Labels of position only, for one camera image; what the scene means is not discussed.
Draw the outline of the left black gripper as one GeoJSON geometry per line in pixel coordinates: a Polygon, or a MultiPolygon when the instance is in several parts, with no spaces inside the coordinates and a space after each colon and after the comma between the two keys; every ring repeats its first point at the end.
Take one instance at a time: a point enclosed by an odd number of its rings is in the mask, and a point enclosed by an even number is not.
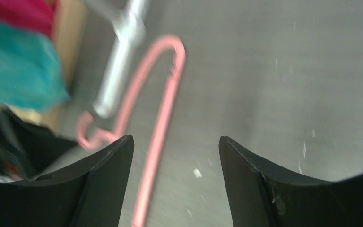
{"type": "Polygon", "coordinates": [[[11,110],[0,110],[0,178],[33,180],[77,142],[49,128],[28,123],[11,110]]]}

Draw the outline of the thick pink hanger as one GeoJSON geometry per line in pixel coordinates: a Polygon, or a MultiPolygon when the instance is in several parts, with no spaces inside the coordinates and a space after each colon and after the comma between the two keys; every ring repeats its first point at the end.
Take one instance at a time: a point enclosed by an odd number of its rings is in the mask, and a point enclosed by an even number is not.
{"type": "Polygon", "coordinates": [[[139,185],[139,192],[133,212],[131,225],[142,227],[147,218],[151,194],[156,179],[162,148],[167,129],[172,116],[173,105],[176,100],[179,83],[182,78],[186,62],[186,50],[181,39],[176,35],[164,35],[158,38],[149,48],[142,59],[126,92],[118,113],[116,125],[112,131],[96,128],[91,138],[85,136],[86,130],[93,122],[90,112],[84,112],[77,123],[77,140],[86,150],[93,150],[101,146],[103,141],[112,143],[125,134],[130,115],[143,85],[160,55],[168,50],[174,50],[173,67],[168,76],[159,108],[156,124],[145,161],[144,171],[139,185]]]}

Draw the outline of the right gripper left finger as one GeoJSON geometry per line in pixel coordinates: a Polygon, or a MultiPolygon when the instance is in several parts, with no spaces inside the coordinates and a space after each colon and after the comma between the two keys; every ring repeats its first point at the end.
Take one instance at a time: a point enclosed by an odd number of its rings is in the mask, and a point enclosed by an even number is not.
{"type": "Polygon", "coordinates": [[[134,152],[126,135],[40,180],[0,183],[0,227],[116,227],[134,152]]]}

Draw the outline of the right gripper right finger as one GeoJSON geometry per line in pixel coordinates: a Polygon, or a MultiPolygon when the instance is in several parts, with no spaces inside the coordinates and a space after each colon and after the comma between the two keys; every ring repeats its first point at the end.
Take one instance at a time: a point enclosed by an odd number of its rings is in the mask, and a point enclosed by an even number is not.
{"type": "Polygon", "coordinates": [[[363,174],[330,182],[284,168],[227,136],[218,147],[235,227],[363,227],[363,174]]]}

